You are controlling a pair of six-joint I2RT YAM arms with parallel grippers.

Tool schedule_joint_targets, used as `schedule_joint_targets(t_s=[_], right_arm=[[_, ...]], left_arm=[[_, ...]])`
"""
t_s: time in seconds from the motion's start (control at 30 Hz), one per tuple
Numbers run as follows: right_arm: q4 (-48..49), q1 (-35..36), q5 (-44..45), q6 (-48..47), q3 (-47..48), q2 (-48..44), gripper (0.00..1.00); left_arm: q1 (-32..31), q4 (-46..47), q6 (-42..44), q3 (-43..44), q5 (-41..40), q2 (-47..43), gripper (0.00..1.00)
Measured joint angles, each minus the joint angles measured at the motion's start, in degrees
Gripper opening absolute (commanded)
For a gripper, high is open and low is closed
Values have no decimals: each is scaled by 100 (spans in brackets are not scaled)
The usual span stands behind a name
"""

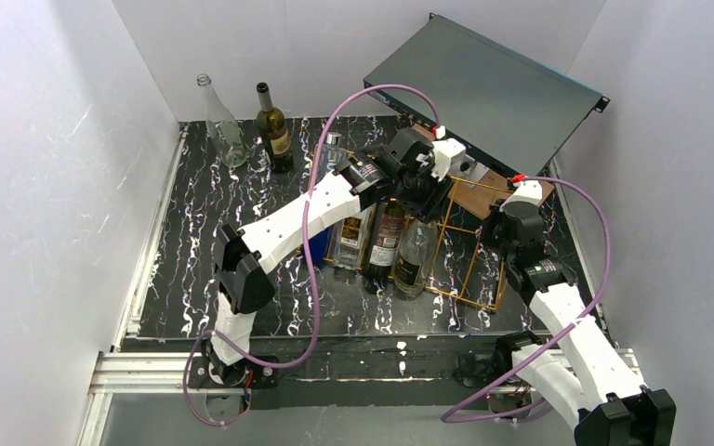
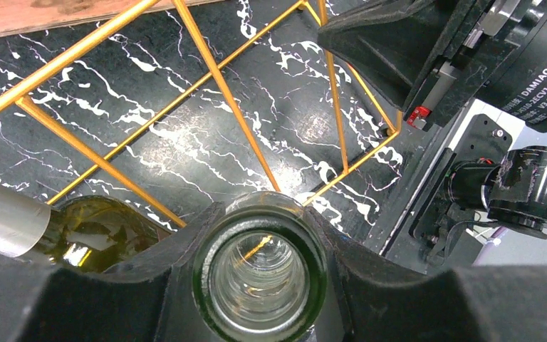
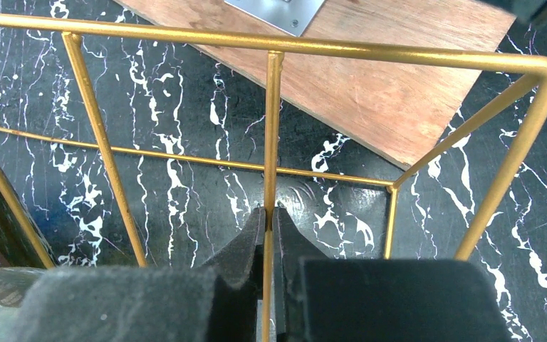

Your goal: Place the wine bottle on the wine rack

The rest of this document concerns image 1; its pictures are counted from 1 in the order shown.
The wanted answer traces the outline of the clear square liquor bottle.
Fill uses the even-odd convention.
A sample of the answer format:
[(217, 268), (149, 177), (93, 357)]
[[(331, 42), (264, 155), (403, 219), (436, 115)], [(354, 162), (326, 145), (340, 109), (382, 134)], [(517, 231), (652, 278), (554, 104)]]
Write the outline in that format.
[(375, 205), (338, 222), (332, 237), (332, 263), (335, 267), (356, 270), (360, 267)]

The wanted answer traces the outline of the clear labelled wine bottle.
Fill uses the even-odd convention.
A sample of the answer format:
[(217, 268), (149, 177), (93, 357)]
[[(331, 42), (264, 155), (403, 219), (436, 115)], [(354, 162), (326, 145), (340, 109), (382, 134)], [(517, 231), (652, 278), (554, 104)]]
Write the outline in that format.
[(391, 272), (398, 298), (416, 299), (424, 289), (431, 273), (438, 237), (435, 220), (422, 222), (413, 218), (403, 229)]

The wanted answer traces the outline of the blue tall glass bottle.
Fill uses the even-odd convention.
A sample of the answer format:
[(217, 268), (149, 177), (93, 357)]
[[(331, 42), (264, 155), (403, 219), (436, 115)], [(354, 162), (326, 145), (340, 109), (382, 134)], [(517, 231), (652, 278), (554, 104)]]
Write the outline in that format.
[[(320, 159), (317, 164), (316, 184), (331, 172), (336, 165), (347, 156), (347, 151), (341, 146), (342, 135), (328, 132), (325, 144), (320, 149)], [(324, 267), (324, 257), (329, 249), (330, 228), (325, 228), (310, 238), (311, 261), (317, 269)]]

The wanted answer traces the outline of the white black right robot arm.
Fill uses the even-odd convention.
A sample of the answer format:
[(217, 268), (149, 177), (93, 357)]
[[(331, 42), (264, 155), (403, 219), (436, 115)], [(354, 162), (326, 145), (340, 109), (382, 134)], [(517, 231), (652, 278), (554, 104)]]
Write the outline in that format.
[(530, 331), (500, 337), (489, 361), (492, 378), (517, 375), (569, 424), (578, 445), (668, 445), (676, 404), (652, 390), (616, 352), (585, 308), (573, 276), (546, 253), (542, 216), (525, 202), (493, 205), (484, 240), (504, 257), (509, 285), (554, 334), (568, 363), (549, 352), (536, 357), (542, 339)]

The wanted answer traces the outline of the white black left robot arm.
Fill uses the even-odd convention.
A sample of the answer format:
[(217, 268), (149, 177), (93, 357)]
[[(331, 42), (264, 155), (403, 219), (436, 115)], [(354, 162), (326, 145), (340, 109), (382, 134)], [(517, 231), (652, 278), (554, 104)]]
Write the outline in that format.
[(389, 199), (422, 222), (438, 219), (453, 186), (451, 172), (465, 154), (454, 138), (430, 141), (405, 128), (386, 146), (343, 158), (312, 193), (239, 229), (223, 225), (215, 253), (218, 315), (202, 346), (204, 371), (218, 384), (238, 386), (256, 313), (275, 295), (271, 272), (304, 241)]

